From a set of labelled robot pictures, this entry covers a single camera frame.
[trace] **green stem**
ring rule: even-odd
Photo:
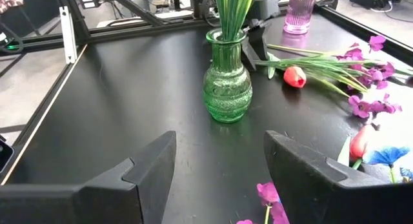
[[[389,165],[389,167],[390,167],[390,175],[392,177],[392,183],[395,183],[396,182],[396,176],[394,175],[394,167],[393,167],[393,165]]]
[[[353,164],[353,169],[357,170],[360,167],[361,162],[363,162],[363,159],[359,158],[357,161]]]
[[[268,224],[268,219],[270,218],[270,209],[272,207],[270,205],[267,205],[267,211],[265,212],[265,222],[264,224]]]
[[[278,46],[278,45],[272,45],[268,44],[267,47],[271,49],[280,49],[280,50],[292,50],[296,52],[304,52],[304,53],[311,53],[311,54],[325,54],[325,52],[319,52],[315,50],[304,50],[304,49],[298,49],[298,48],[292,48],[292,47],[287,47],[287,46]]]

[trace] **black tabletop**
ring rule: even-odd
[[[361,42],[320,15],[305,36],[288,36],[282,26],[283,17],[274,20],[268,43],[328,51]],[[242,120],[215,122],[201,93],[211,59],[207,31],[189,28],[88,46],[8,183],[82,183],[175,130],[176,169],[164,223],[262,223],[256,184],[270,181],[264,131],[286,134],[336,159],[362,122],[351,117],[341,96],[311,82],[294,90],[262,72],[251,73],[254,95]]]

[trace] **red flower bud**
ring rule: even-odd
[[[362,158],[367,149],[367,144],[374,137],[376,130],[372,125],[365,125],[350,142],[350,157]]]
[[[300,67],[290,66],[285,69],[284,81],[293,87],[302,88],[304,87],[305,82],[307,82],[307,77]]]

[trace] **pink glass vase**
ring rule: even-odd
[[[305,34],[310,28],[310,20],[316,0],[290,0],[284,31],[290,34]]]

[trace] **gray floor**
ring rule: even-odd
[[[395,4],[388,15],[413,21],[413,4],[408,1],[413,0]],[[382,34],[413,47],[413,38],[411,38],[413,23],[396,21],[384,13],[357,7],[352,5],[349,0],[339,0],[337,10]],[[82,12],[89,28],[95,27],[100,21],[114,19],[114,12],[109,4],[103,4],[98,9],[83,10]],[[44,33],[52,25],[53,23],[45,25],[41,32]],[[52,31],[52,33],[57,32],[61,32],[60,26]],[[0,74],[2,70],[7,69],[7,66],[15,57],[0,58]],[[61,73],[64,65],[63,49],[30,53],[24,56],[4,76],[0,77],[0,100],[2,101],[0,103],[0,129],[26,124]],[[19,135],[19,131],[0,134],[7,138],[9,144],[12,144]]]

